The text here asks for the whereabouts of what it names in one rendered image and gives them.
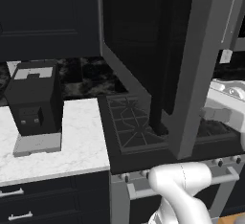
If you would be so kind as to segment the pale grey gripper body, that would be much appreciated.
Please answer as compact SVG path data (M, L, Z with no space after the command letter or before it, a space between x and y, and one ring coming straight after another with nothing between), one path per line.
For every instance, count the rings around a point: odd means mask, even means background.
M204 107L200 111L200 116L207 121L217 121L227 123L230 120L232 111L228 108Z

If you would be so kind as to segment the grey microwave door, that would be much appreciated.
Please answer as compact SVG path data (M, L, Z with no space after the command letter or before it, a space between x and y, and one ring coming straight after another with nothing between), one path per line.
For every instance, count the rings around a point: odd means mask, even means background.
M178 160L192 154L217 56L232 44L243 0L162 0L150 123Z

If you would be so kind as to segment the dark grey microwave oven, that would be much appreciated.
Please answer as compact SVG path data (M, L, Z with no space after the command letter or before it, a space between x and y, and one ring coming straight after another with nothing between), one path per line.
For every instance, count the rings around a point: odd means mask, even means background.
M101 0L102 55L127 90L137 96L149 122L152 91L157 84L155 73L160 66L157 46L161 2ZM234 25L231 47L219 51L215 67L223 65L220 63L223 50L233 51L238 19L239 15ZM209 90L219 88L220 84L223 83L217 80L213 71Z

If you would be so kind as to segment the dark navy cupboard door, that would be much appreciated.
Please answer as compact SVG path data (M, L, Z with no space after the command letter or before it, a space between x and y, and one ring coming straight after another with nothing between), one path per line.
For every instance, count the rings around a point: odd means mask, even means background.
M99 54L98 0L0 0L0 61Z

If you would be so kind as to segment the black gas hob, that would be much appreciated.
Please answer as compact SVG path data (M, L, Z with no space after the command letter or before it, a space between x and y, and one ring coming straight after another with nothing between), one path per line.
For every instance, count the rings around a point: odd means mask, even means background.
M98 104L112 174L178 161L168 150L167 136L156 135L148 125L148 116L135 97L100 96ZM239 132L223 123L203 120L189 160L212 160L242 153Z

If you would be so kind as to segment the black coffee machine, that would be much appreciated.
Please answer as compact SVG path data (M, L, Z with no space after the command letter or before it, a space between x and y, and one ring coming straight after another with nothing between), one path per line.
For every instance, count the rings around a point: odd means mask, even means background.
M18 63L4 96L19 132L14 157L61 150L64 100L57 63Z

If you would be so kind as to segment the dark navy drawer front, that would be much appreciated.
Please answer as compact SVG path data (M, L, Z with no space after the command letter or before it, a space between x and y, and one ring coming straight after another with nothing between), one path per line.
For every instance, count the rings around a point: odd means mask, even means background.
M8 220L12 214L17 216L29 211L33 213L31 218ZM77 214L78 210L71 202L24 201L0 204L0 224L69 224Z
M2 192L9 192L19 190L20 188L24 190L24 194L0 198L0 204L14 201L39 201L46 198L59 197L78 192L73 177L62 177L18 185L9 185L0 187L0 190Z

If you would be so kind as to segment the white wall socket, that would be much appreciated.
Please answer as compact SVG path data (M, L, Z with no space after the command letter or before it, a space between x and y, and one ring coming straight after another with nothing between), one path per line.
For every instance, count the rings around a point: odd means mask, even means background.
M221 64L226 64L231 61L233 52L231 50L223 50L220 58Z

